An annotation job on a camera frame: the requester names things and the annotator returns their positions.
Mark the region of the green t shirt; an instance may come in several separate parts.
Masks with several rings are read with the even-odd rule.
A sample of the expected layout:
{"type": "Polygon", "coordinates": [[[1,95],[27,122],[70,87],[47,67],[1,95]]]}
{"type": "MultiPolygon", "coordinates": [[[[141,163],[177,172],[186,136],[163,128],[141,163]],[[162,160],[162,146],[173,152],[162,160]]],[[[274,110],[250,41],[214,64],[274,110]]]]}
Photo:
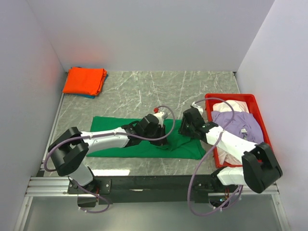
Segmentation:
{"type": "MultiPolygon", "coordinates": [[[[115,118],[95,116],[90,127],[91,132],[111,130],[122,125],[127,125],[136,118],[115,118]]],[[[148,141],[128,148],[111,148],[93,153],[88,152],[87,157],[110,158],[183,158],[199,160],[205,155],[199,140],[178,134],[181,121],[176,120],[172,133],[167,137],[168,144],[155,146],[148,141]]]]}

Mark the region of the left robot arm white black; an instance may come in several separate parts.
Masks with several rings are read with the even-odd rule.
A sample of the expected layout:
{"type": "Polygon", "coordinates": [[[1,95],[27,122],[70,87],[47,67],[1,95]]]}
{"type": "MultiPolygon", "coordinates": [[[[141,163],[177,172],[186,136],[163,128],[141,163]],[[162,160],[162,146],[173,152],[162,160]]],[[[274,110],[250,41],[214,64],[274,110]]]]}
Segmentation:
{"type": "Polygon", "coordinates": [[[59,176],[68,176],[79,184],[84,193],[96,189],[96,181],[91,169],[82,161],[87,154],[112,148],[127,148],[149,141],[156,146],[167,144],[164,120],[165,112],[148,114],[140,121],[133,121],[113,130],[101,132],[81,132],[76,127],[65,131],[48,152],[59,176]]]}

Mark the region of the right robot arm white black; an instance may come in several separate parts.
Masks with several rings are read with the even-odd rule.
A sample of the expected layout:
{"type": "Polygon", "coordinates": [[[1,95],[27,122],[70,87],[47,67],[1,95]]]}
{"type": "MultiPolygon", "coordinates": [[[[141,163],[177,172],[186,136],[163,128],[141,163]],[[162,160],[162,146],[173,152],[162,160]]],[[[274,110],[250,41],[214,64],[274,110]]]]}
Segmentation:
{"type": "Polygon", "coordinates": [[[217,192],[228,185],[246,185],[262,193],[283,175],[270,145],[241,139],[212,121],[205,122],[196,108],[184,111],[179,134],[218,147],[241,162],[240,167],[225,167],[214,174],[211,186],[217,192]]]}

